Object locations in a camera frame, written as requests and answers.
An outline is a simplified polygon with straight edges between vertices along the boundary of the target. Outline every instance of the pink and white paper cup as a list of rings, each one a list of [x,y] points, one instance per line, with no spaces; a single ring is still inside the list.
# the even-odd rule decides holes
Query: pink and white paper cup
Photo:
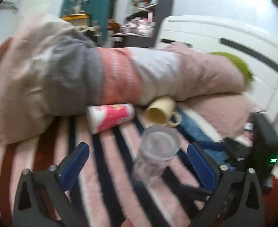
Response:
[[[123,124],[135,117],[132,104],[87,107],[87,120],[92,134]]]

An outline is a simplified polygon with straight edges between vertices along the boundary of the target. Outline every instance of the mug handle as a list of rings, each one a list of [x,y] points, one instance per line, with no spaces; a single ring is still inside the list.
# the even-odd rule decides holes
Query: mug handle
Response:
[[[174,123],[171,120],[167,121],[167,124],[172,128],[178,126],[182,122],[182,117],[178,112],[173,112],[173,116],[175,116],[177,123]]]

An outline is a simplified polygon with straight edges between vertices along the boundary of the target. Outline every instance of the blue gripper pad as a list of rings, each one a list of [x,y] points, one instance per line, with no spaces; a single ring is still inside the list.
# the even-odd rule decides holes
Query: blue gripper pad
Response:
[[[57,171],[57,181],[61,189],[67,191],[73,187],[89,155],[89,146],[81,142],[69,156],[62,160]]]
[[[189,144],[187,147],[187,157],[196,171],[203,187],[206,190],[215,192],[217,189],[215,173],[193,144]]]

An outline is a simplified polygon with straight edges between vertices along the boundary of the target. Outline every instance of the rolled blanket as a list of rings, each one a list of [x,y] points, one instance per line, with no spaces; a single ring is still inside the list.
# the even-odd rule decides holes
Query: rolled blanket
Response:
[[[51,15],[21,25],[0,62],[0,140],[13,143],[43,133],[54,116],[87,106],[146,105],[159,96],[177,101],[241,93],[245,81],[224,56],[182,43],[161,50],[105,49]]]

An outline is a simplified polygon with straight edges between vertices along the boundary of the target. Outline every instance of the gray fabric section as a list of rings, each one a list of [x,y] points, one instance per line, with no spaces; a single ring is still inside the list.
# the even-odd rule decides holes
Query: gray fabric section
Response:
[[[46,97],[51,114],[79,115],[101,103],[103,65],[95,44],[73,31],[64,36],[49,59]]]

